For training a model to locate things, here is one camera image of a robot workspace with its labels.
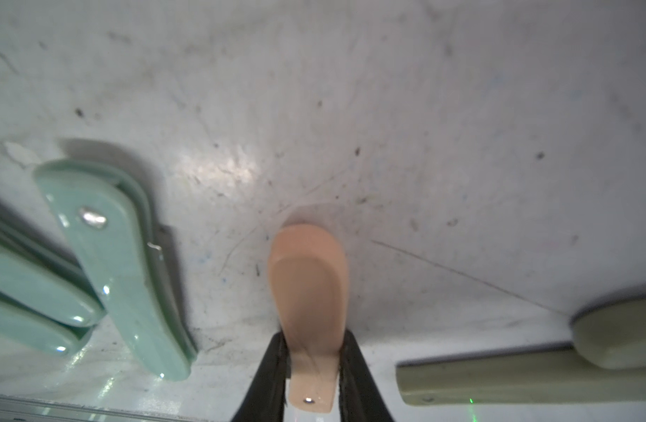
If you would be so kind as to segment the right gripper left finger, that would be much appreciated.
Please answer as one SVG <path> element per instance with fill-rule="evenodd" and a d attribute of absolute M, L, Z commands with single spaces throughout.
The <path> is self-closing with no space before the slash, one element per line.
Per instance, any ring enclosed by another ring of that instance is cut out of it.
<path fill-rule="evenodd" d="M 253 381 L 232 422 L 282 422 L 286 403 L 285 380 L 289 351 L 284 334 L 270 340 Z"/>

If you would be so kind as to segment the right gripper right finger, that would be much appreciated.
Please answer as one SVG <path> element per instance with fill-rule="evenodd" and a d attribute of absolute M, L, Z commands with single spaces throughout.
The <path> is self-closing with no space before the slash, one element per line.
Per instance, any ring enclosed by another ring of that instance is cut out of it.
<path fill-rule="evenodd" d="M 341 422 L 394 422 L 350 330 L 344 334 L 339 387 Z"/>

